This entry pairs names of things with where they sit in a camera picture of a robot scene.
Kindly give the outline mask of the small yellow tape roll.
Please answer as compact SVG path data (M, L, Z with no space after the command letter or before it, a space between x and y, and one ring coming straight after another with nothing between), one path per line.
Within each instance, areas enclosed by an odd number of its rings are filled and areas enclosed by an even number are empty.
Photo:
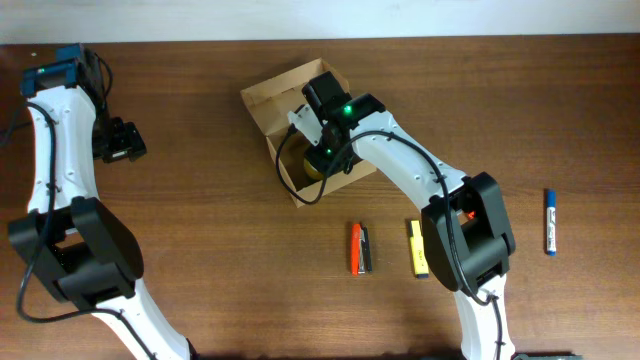
M325 178L324 173L321 171L321 166L309 158L304 158L303 168L306 176L311 180L321 181Z

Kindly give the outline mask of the blue white marker pen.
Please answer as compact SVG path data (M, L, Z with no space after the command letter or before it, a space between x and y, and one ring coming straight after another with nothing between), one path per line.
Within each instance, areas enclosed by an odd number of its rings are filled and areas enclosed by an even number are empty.
M555 256L556 246L556 193L554 190L545 190L546 206L546 252L549 256Z

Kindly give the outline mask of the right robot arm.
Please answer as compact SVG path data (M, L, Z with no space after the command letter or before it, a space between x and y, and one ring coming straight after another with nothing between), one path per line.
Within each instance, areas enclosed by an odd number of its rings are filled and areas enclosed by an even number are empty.
M373 95L352 97L331 72L302 89L292 123L318 149L311 162L329 177L356 158L387 176L421 213L426 261L454 295L466 359L511 359L504 293L514 235L500 187L431 154Z

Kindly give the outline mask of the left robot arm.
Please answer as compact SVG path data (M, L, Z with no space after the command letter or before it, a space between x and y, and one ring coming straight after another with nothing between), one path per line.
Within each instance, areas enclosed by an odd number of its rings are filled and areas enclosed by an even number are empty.
M146 153L136 126L109 113L112 83L106 62L80 43L22 75L35 175L26 216L8 225L10 244L26 263L16 312L34 324L92 315L137 359L195 359L194 346L146 287L134 234L99 198L95 160L134 161Z

